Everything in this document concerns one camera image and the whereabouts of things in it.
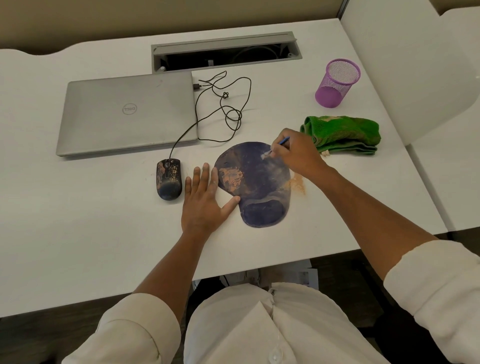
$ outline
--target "person's left arm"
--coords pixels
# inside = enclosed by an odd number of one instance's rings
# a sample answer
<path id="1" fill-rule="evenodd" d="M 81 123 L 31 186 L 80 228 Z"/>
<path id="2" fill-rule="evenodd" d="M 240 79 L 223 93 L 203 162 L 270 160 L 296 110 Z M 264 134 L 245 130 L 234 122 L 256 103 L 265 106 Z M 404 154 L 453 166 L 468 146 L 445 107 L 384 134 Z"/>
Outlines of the person's left arm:
<path id="1" fill-rule="evenodd" d="M 202 249 L 240 198 L 223 208 L 215 200 L 218 171 L 209 165 L 185 180 L 181 218 L 183 234 L 133 294 L 102 316 L 98 329 L 63 364 L 170 363 L 180 344 L 183 310 Z"/>

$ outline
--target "shirt sleeve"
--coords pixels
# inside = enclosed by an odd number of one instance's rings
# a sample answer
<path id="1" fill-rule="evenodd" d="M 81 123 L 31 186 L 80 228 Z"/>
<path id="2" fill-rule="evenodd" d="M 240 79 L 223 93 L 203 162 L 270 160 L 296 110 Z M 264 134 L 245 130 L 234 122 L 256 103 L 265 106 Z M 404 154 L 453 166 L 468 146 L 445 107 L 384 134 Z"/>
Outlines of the shirt sleeve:
<path id="1" fill-rule="evenodd" d="M 436 240 L 406 253 L 385 277 L 400 307 L 428 329 L 453 363 L 480 363 L 480 257 Z"/>
<path id="2" fill-rule="evenodd" d="M 107 310 L 96 332 L 62 364 L 169 364 L 180 345 L 180 326 L 161 299 L 125 297 Z"/>

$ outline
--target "hand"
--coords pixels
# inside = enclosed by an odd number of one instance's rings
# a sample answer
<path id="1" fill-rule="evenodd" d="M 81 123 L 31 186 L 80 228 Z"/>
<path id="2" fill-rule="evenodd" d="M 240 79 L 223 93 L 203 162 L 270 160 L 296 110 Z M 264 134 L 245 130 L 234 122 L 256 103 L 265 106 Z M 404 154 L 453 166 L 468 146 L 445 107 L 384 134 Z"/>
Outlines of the hand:
<path id="1" fill-rule="evenodd" d="M 290 139 L 285 144 L 278 144 L 287 136 Z M 271 149 L 272 157 L 281 157 L 292 171 L 308 179 L 311 179 L 318 169 L 329 168 L 313 145 L 312 137 L 304 133 L 283 129 Z"/>
<path id="2" fill-rule="evenodd" d="M 183 232 L 193 232 L 210 236 L 228 218 L 240 201 L 240 196 L 233 197 L 220 208 L 215 200 L 218 187 L 218 171 L 212 168 L 212 178 L 208 183 L 210 166 L 205 163 L 202 176 L 200 167 L 193 170 L 193 183 L 190 177 L 185 179 L 185 200 L 181 216 Z"/>

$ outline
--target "dark blue mouse pad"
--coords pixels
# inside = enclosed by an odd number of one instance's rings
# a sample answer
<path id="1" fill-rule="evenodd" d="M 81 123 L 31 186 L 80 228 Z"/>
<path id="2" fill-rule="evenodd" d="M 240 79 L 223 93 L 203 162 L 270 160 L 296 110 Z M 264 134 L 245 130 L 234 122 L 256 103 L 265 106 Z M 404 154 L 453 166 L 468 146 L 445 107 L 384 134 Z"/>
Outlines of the dark blue mouse pad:
<path id="1" fill-rule="evenodd" d="M 280 158 L 262 159 L 269 150 L 265 143 L 241 143 L 215 162 L 218 186 L 241 197 L 241 218 L 256 228 L 279 223 L 290 206 L 290 170 Z"/>

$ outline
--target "white tabletop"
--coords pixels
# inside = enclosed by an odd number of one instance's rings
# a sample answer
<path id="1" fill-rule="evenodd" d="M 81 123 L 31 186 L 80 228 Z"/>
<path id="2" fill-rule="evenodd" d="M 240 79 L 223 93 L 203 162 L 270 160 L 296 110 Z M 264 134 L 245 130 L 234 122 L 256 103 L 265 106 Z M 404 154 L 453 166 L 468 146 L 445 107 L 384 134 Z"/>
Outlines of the white tabletop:
<path id="1" fill-rule="evenodd" d="M 360 64 L 337 19 L 88 42 L 47 56 L 0 50 L 0 317 L 130 292 L 181 234 L 182 196 L 167 203 L 155 188 L 156 164 L 169 149 L 76 160 L 55 155 L 67 83 L 151 73 L 152 44 L 282 31 L 293 31 L 303 59 L 226 68 L 224 85 L 252 79 L 243 126 L 224 145 L 178 147 L 173 157 L 181 160 L 182 175 L 213 164 L 232 145 L 270 143 L 284 127 L 299 129 L 306 116 L 370 118 L 380 124 L 378 153 L 330 156 L 327 163 L 426 230 L 446 231 L 362 67 L 362 78 L 337 109 L 315 102 L 328 61 Z M 246 83 L 229 93 L 241 105 Z M 204 96 L 200 116 L 218 103 Z M 202 122 L 199 133 L 227 137 L 231 130 L 218 115 Z M 304 183 L 306 195 L 293 191 L 286 218 L 273 227 L 251 228 L 237 209 L 206 244 L 195 279 L 357 249 L 326 197 Z M 217 194 L 220 203 L 229 197 Z"/>
<path id="2" fill-rule="evenodd" d="M 477 68 L 480 7 L 453 9 L 442 20 Z M 450 231 L 480 226 L 480 98 L 465 112 L 412 143 L 418 166 Z"/>

